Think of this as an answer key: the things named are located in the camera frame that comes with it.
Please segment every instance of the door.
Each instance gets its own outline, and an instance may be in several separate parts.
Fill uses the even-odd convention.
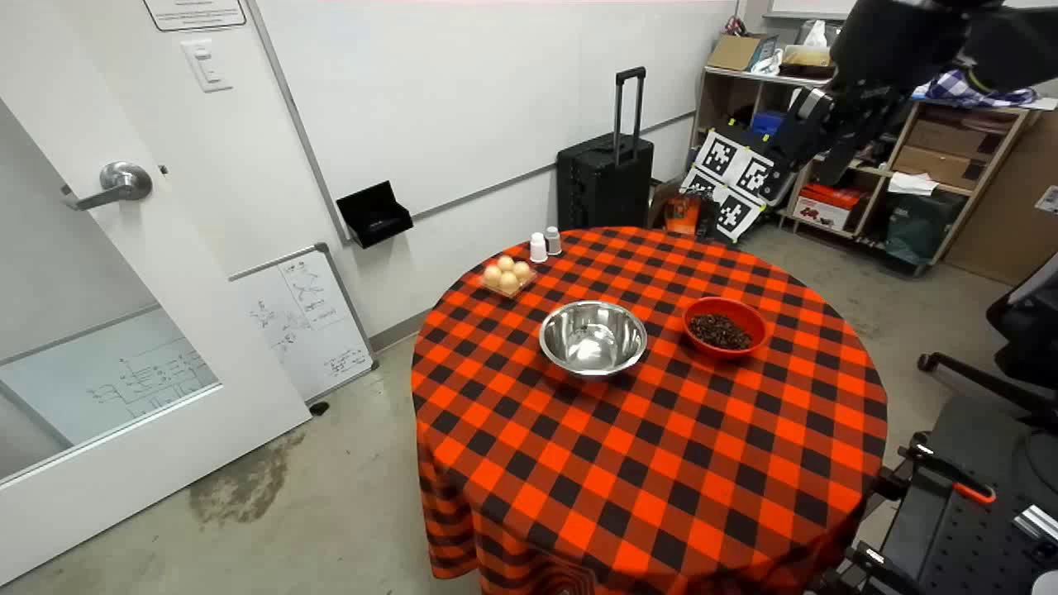
[[[308,419],[48,0],[0,6],[0,307],[0,584]]]

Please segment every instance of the door handle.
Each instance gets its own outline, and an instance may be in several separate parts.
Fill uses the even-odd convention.
[[[109,206],[109,202],[142,202],[154,187],[152,175],[145,170],[139,170],[139,166],[128,166],[128,161],[109,161],[100,173],[100,186],[103,186],[100,196],[73,198],[73,206],[89,213],[89,208],[100,208],[100,206]]]

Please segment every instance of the suitcase handle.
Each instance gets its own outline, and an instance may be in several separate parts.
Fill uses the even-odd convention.
[[[633,65],[633,68],[620,68],[616,73],[616,87],[617,87],[617,108],[616,108],[616,161],[620,161],[620,103],[623,103],[623,82],[633,81],[633,143],[641,136],[641,87],[646,81],[646,68],[645,65]]]

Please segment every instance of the small white cup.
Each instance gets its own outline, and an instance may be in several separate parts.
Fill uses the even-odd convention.
[[[545,265],[547,260],[547,245],[545,245],[541,233],[530,235],[530,260],[531,265]]]

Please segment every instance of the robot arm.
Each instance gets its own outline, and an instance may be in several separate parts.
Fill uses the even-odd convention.
[[[999,0],[856,0],[833,44],[837,76],[799,94],[782,130],[765,138],[780,173],[825,152],[816,180],[837,181],[846,161],[877,138],[919,82],[964,68],[989,88],[1018,88],[1058,76],[1058,2],[1005,10]]]

